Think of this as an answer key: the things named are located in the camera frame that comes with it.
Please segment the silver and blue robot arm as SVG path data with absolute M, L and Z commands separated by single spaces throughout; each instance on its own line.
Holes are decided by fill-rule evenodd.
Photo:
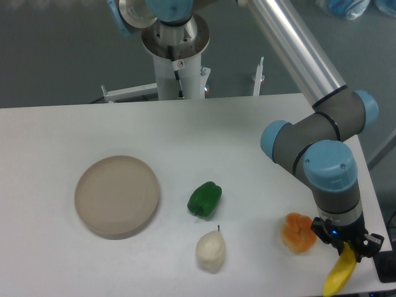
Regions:
M 108 1 L 123 34 L 141 32 L 155 61 L 161 100 L 205 97 L 200 56 L 210 33 L 196 11 L 207 5 L 207 1 Z M 350 248 L 357 261 L 375 256 L 384 239 L 365 228 L 357 165 L 345 145 L 377 119 L 375 99 L 348 89 L 291 2 L 239 5 L 250 10 L 314 111 L 296 124 L 269 124 L 260 139 L 261 149 L 312 191 L 319 215 L 311 229 L 322 242 L 338 252 Z

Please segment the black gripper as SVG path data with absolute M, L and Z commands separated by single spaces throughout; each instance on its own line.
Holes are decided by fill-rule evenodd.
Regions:
M 365 228 L 364 216 L 349 225 L 337 226 L 330 219 L 315 217 L 311 224 L 312 232 L 325 244 L 335 248 L 341 247 L 341 242 L 350 243 L 357 262 L 374 257 L 382 248 L 384 237 L 375 233 L 368 234 Z

